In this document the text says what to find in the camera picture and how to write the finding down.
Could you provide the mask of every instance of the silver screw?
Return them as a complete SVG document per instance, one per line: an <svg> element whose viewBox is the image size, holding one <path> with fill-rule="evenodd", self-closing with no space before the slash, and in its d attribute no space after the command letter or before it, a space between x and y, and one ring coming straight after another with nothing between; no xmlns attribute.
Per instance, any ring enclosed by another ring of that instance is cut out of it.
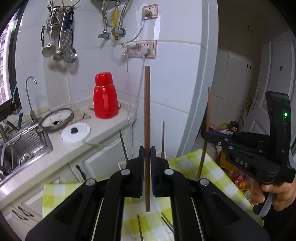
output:
<svg viewBox="0 0 296 241"><path fill-rule="evenodd" d="M121 170L121 174L124 175L124 176L127 176L131 173L131 171L129 169L123 169Z"/></svg>
<svg viewBox="0 0 296 241"><path fill-rule="evenodd" d="M86 185L87 186L93 186L94 184L96 183L96 180L95 179L87 179L86 180Z"/></svg>
<svg viewBox="0 0 296 241"><path fill-rule="evenodd" d="M165 169L165 174L166 175L173 175L174 174L174 170L173 169L170 169L170 168Z"/></svg>
<svg viewBox="0 0 296 241"><path fill-rule="evenodd" d="M200 179L200 184L203 186L207 186L207 185L209 185L209 183L210 183L209 180L206 178Z"/></svg>

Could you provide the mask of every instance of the gold band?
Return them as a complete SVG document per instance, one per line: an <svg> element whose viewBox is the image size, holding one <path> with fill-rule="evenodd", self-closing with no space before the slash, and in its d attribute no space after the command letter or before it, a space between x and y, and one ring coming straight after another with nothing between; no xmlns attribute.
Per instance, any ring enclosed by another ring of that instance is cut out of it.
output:
<svg viewBox="0 0 296 241"><path fill-rule="evenodd" d="M97 88L106 88L106 87L110 87L112 86L113 84L110 84L110 85L101 85L101 86L96 86Z"/></svg>

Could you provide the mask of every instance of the human hand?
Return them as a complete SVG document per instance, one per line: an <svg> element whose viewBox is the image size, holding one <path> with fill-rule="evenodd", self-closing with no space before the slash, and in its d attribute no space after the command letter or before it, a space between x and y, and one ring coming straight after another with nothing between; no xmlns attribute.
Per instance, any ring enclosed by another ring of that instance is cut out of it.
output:
<svg viewBox="0 0 296 241"><path fill-rule="evenodd" d="M276 198L273 200L272 205L274 210L282 211L290 206L296 198L296 179L294 179L293 183L277 181L269 185L261 185L252 179L251 203L254 205L263 203L265 201L263 192L275 193Z"/></svg>

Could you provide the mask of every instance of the stainless steel sink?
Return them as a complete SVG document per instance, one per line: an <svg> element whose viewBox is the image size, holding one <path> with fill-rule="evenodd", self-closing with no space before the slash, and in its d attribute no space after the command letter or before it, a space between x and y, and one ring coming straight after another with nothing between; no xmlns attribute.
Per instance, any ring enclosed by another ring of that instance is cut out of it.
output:
<svg viewBox="0 0 296 241"><path fill-rule="evenodd" d="M6 170L0 175L0 186L15 174L53 150L48 134L39 124L32 123L0 145L0 165Z"/></svg>

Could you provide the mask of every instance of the round fan grille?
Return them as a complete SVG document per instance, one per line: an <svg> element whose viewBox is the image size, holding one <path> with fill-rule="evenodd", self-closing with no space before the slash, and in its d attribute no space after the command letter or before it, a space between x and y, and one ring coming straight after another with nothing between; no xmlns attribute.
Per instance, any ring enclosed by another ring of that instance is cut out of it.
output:
<svg viewBox="0 0 296 241"><path fill-rule="evenodd" d="M59 109L44 117L42 121L42 127L46 129L49 128L52 130L56 130L68 124L72 119L73 112L71 109Z"/></svg>

